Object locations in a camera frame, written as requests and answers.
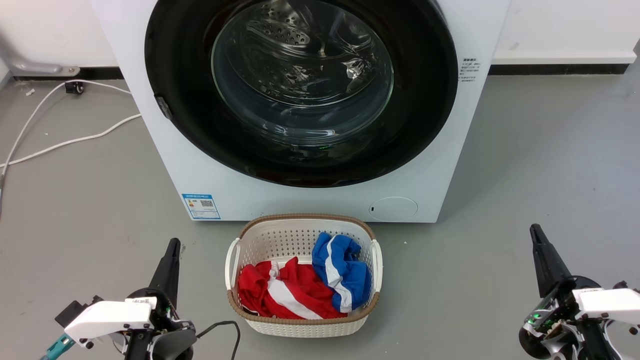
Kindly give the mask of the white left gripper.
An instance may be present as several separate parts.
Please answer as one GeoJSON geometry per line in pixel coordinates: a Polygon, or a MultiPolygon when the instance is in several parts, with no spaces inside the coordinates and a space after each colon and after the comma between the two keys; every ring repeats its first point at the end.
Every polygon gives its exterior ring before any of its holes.
{"type": "Polygon", "coordinates": [[[149,288],[139,289],[125,300],[90,305],[64,333],[85,349],[101,337],[119,341],[124,360],[193,360],[195,326],[180,319],[175,307],[181,246],[178,238],[169,240],[149,288]]]}

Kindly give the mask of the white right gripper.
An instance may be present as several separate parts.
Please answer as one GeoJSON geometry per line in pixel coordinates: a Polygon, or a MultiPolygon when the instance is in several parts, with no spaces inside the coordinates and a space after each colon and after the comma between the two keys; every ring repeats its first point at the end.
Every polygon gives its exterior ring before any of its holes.
{"type": "Polygon", "coordinates": [[[605,289],[573,276],[541,225],[529,232],[541,301],[519,329],[521,348],[537,360],[623,360],[610,326],[640,336],[640,290],[605,289]]]}

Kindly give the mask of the black round glass washer door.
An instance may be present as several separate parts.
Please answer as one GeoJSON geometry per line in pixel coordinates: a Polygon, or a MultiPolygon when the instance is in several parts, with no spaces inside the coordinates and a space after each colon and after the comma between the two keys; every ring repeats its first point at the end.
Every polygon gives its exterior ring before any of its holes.
{"type": "Polygon", "coordinates": [[[144,57],[158,107],[193,145],[299,188],[404,166],[458,87],[436,0],[157,0],[144,57]]]}

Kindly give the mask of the white front-load washing machine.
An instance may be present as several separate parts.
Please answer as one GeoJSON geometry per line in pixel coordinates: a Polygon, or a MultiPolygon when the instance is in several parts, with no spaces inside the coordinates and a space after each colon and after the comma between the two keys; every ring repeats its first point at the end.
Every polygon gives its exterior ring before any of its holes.
{"type": "Polygon", "coordinates": [[[146,30],[157,1],[90,3],[185,209],[181,194],[210,194],[219,221],[314,213],[378,222],[370,215],[372,203],[402,197],[418,205],[417,213],[402,223],[437,221],[512,0],[435,0],[453,36],[458,62],[457,91],[448,119],[428,147],[407,164],[381,177],[339,187],[286,186],[240,173],[199,150],[164,116],[151,89],[145,57],[146,30]],[[464,58],[481,63],[475,82],[458,80],[464,58]]]}

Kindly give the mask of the blue energy label sticker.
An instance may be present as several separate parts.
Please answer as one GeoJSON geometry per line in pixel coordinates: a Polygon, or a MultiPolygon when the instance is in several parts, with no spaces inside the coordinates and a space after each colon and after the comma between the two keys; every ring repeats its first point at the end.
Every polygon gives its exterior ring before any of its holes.
{"type": "Polygon", "coordinates": [[[194,221],[219,221],[220,213],[211,194],[181,194],[185,208],[194,221]]]}

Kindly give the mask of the red white striped garment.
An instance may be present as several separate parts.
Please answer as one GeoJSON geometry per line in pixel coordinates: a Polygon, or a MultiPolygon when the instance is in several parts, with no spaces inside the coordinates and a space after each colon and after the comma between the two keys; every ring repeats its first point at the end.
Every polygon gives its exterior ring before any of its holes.
{"type": "Polygon", "coordinates": [[[323,320],[347,317],[334,308],[333,289],[298,257],[279,266],[275,260],[248,264],[237,278],[237,295],[245,312],[290,320],[323,320]]]}

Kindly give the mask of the white perforated laundry basket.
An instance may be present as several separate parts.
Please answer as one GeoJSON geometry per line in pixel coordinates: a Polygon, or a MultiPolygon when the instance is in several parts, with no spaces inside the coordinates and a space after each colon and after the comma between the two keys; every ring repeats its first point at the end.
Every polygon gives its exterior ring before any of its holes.
{"type": "Polygon", "coordinates": [[[254,330],[265,335],[291,338],[345,337],[363,326],[378,304],[383,283],[383,256],[373,230],[363,221],[331,214],[277,214],[253,219],[231,243],[225,260],[225,285],[233,310],[254,330]],[[361,246],[359,260],[368,265],[370,296],[366,303],[330,319],[283,319],[246,312],[238,298],[238,276],[243,267],[275,261],[283,267],[298,257],[300,264],[312,265],[312,251],[320,233],[345,235],[361,246]]]}

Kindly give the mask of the round white filter cover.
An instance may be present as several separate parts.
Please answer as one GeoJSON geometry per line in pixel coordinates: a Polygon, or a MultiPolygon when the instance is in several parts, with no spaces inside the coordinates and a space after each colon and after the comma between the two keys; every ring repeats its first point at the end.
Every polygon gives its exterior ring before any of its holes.
{"type": "Polygon", "coordinates": [[[402,196],[379,199],[369,207],[370,216],[382,223],[401,223],[411,219],[418,212],[418,204],[402,196]]]}

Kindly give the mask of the blue white striped garment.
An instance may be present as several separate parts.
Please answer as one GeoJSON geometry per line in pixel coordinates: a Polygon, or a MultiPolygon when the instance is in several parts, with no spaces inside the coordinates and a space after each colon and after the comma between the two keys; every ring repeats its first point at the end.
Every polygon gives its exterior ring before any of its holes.
{"type": "Polygon", "coordinates": [[[311,265],[333,291],[331,305],[340,313],[353,312],[370,298],[371,274],[368,265],[359,260],[361,250],[347,235],[321,232],[311,251],[311,265]]]}

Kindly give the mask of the black text info sticker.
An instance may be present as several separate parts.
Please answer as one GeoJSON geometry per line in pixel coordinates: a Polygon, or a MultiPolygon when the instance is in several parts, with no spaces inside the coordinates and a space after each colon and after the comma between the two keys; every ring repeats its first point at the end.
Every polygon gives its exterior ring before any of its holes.
{"type": "Polygon", "coordinates": [[[458,80],[461,83],[475,82],[480,73],[482,64],[475,57],[464,57],[461,59],[458,72],[458,80]]]}

